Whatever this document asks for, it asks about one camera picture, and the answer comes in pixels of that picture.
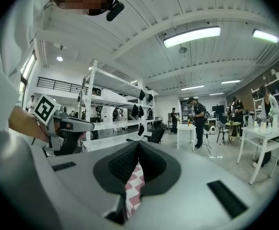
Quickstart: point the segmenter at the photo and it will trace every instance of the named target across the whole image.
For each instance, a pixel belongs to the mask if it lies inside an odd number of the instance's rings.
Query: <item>hand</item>
[[[39,122],[39,124],[40,124],[40,132],[36,138],[48,143],[48,132],[45,127],[45,124],[42,122]],[[67,128],[70,128],[70,127],[71,127],[71,124],[67,123]],[[60,130],[60,121],[58,119],[54,119],[54,129],[56,131],[56,134],[58,134],[58,132]]]

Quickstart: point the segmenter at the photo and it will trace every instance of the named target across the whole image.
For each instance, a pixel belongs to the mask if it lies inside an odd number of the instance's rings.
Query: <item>gray floor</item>
[[[279,186],[279,166],[277,165],[275,171],[271,178],[268,175],[271,173],[275,159],[271,157],[271,161],[266,164],[263,168],[260,168],[256,180],[252,185],[249,185],[249,181],[254,172],[252,167],[252,157],[255,152],[255,146],[251,143],[246,142],[243,150],[243,155],[239,164],[236,164],[237,157],[239,154],[239,148],[241,142],[239,140],[233,139],[232,142],[227,141],[227,134],[225,136],[225,145],[219,145],[217,143],[218,135],[209,135],[209,145],[211,149],[207,146],[203,146],[200,149],[192,151],[192,144],[190,143],[190,132],[183,131],[180,134],[180,149],[201,155],[212,162],[217,163],[219,166],[223,167],[225,170],[229,171],[245,184],[247,184],[255,194],[260,198],[265,198],[269,194],[273,193]],[[203,143],[208,144],[208,140],[203,136]],[[166,131],[162,140],[163,145],[177,148],[177,135],[170,134]],[[278,150],[272,151],[272,156],[277,156]]]

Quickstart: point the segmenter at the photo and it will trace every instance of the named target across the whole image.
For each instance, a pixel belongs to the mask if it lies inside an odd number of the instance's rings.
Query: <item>table leg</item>
[[[196,130],[192,130],[192,138],[193,138],[193,143],[192,143],[192,150],[195,150],[195,140],[196,140]]]
[[[245,143],[245,135],[246,135],[246,132],[243,131],[243,138],[241,140],[241,145],[240,145],[240,149],[239,149],[239,155],[238,155],[238,159],[237,159],[237,164],[240,162],[241,154],[243,153],[244,143]]]
[[[256,147],[256,149],[255,149],[255,153],[254,153],[254,155],[253,155],[252,160],[255,160],[255,156],[256,156],[256,154],[257,154],[257,150],[258,150],[258,147]]]
[[[267,142],[268,142],[268,139],[264,139],[263,147],[262,147],[262,149],[260,151],[259,159],[258,159],[258,162],[257,162],[257,167],[255,168],[254,173],[252,175],[252,178],[251,178],[251,180],[249,182],[250,185],[253,184],[253,182],[254,182],[257,174],[258,174],[258,171],[259,171],[259,169],[260,169],[260,167],[262,165],[262,162],[263,162],[263,159],[264,159],[264,156],[265,156],[265,152],[266,152],[266,148],[267,148]]]
[[[177,147],[177,149],[179,149],[179,128],[178,128],[178,137],[177,137],[177,139],[178,139],[178,147]]]
[[[275,163],[274,163],[273,169],[272,169],[271,174],[270,174],[270,176],[269,176],[269,177],[271,177],[271,176],[273,175],[273,172],[274,172],[275,166],[277,166],[277,163],[278,163],[278,159],[279,159],[279,152],[278,152],[277,159],[276,159],[276,161],[275,161]]]

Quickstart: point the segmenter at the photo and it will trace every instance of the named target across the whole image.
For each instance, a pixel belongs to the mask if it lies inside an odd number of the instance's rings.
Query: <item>computer screen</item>
[[[216,113],[224,113],[224,105],[213,106],[212,111]]]

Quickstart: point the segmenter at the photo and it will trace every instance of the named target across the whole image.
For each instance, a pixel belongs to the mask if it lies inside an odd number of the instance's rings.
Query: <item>ceiling lamp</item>
[[[234,82],[240,82],[240,80],[223,81],[223,82],[221,82],[221,84],[234,83]]]
[[[184,91],[184,90],[191,90],[191,89],[197,89],[197,88],[202,88],[202,87],[204,87],[204,85],[193,86],[193,87],[187,87],[187,88],[183,88],[183,89],[181,89],[181,90]]]
[[[219,36],[220,31],[221,31],[221,29],[219,26],[212,26],[212,27],[206,27],[206,28],[201,28],[201,29],[197,29],[197,30],[192,30],[192,31],[177,34],[175,36],[164,39],[164,44],[165,44],[166,48],[169,48],[174,45],[182,44],[182,43],[200,39],[200,38]]]
[[[62,58],[63,48],[64,48],[64,46],[62,46],[62,45],[59,47],[59,56],[56,57],[56,59],[57,59],[58,61],[63,61],[63,58]]]
[[[210,94],[210,95],[219,95],[219,94],[224,94],[224,93],[216,93],[216,94]]]
[[[269,33],[264,33],[258,29],[254,29],[252,36],[261,38],[261,39],[265,39],[265,40],[268,40],[273,43],[277,43],[279,41],[279,38],[277,36],[271,35]]]

